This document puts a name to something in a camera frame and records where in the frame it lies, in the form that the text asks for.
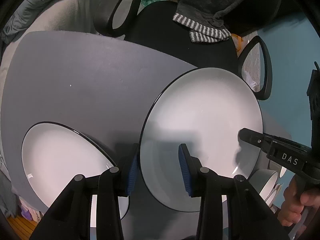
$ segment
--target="gray table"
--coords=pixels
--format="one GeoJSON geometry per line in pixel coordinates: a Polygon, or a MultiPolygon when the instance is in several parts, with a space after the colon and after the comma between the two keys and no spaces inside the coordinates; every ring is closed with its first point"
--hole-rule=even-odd
{"type": "MultiPolygon", "coordinates": [[[[28,203],[45,212],[21,160],[22,141],[32,125],[68,125],[98,141],[117,161],[139,141],[145,117],[161,91],[194,68],[108,37],[63,31],[27,34],[11,61],[2,101],[1,134],[12,184],[28,203]]],[[[262,155],[258,164],[266,168],[266,161],[262,155]]],[[[138,176],[122,225],[125,239],[182,239],[195,234],[197,220],[197,212],[161,205],[138,176]]]]}

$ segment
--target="striped cuff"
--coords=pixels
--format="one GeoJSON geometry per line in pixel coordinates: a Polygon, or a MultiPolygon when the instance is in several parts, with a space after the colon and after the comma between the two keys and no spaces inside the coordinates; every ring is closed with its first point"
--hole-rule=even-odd
{"type": "Polygon", "coordinates": [[[231,36],[231,33],[226,28],[207,27],[179,13],[173,16],[173,20],[194,30],[194,32],[190,31],[192,42],[217,42],[226,40],[231,36]]]}

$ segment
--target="teal wall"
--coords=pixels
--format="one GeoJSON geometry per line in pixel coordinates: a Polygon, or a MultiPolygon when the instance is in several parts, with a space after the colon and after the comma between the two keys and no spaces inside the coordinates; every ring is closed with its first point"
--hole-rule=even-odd
{"type": "MultiPolygon", "coordinates": [[[[273,68],[272,94],[260,106],[291,134],[292,140],[310,146],[311,120],[306,92],[315,69],[314,61],[320,63],[320,38],[304,15],[261,29],[258,35],[268,47],[273,68]]],[[[283,187],[274,202],[278,207],[284,201],[283,190],[292,176],[287,171],[279,179],[283,187]]]]}

